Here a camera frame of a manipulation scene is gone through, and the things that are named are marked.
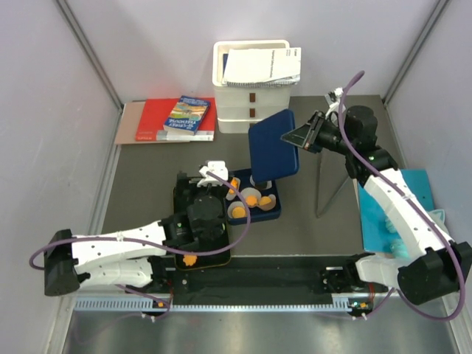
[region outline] white cable clip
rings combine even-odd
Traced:
[[[413,194],[405,194],[403,195],[401,198],[404,200],[404,201],[408,201],[409,199],[412,199],[414,197]]]
[[[123,234],[123,231],[118,231],[117,232],[117,241],[118,242],[123,242],[124,239],[125,239],[125,236]]]

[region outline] blue book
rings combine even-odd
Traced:
[[[195,135],[210,107],[210,101],[182,96],[164,123],[164,130]]]

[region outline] blue tray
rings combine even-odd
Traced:
[[[249,178],[251,177],[251,169],[247,168],[245,170],[237,170],[233,171],[232,175],[234,177],[237,177],[241,180],[241,184],[239,186],[239,191],[243,190],[244,188],[247,187],[253,187],[254,186],[251,184]],[[270,194],[275,195],[276,204],[275,207],[272,210],[269,210],[268,212],[264,212],[263,210],[255,207],[251,208],[251,223],[257,223],[259,221],[266,221],[266,220],[273,220],[277,219],[280,216],[280,212],[282,211],[282,207],[280,205],[280,198],[279,198],[279,193],[277,192],[277,186],[275,184],[275,181],[272,181],[272,187],[269,188],[268,190],[261,190],[260,194],[263,196],[269,196]],[[235,199],[232,201],[227,201],[226,199],[224,200],[226,211],[228,210],[229,205],[234,202],[234,201],[239,201],[240,199],[236,196]],[[242,225],[246,223],[246,218],[238,218],[238,219],[233,219],[228,217],[228,223],[229,225]]]

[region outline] book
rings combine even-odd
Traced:
[[[137,129],[134,131],[135,142],[211,142],[215,137],[216,105],[214,98],[202,98],[210,102],[207,113],[201,121],[195,135],[180,134],[164,130],[164,123],[169,114],[179,101],[179,98],[149,99],[142,108],[141,117]],[[127,105],[123,113],[126,118]]]
[[[300,81],[301,48],[230,49],[222,84],[242,87],[294,85]]]
[[[188,96],[180,97],[164,123],[164,130],[195,135],[210,106],[210,101]]]

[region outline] paper notebook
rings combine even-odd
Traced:
[[[230,49],[222,83],[227,86],[268,87],[300,81],[301,48]]]

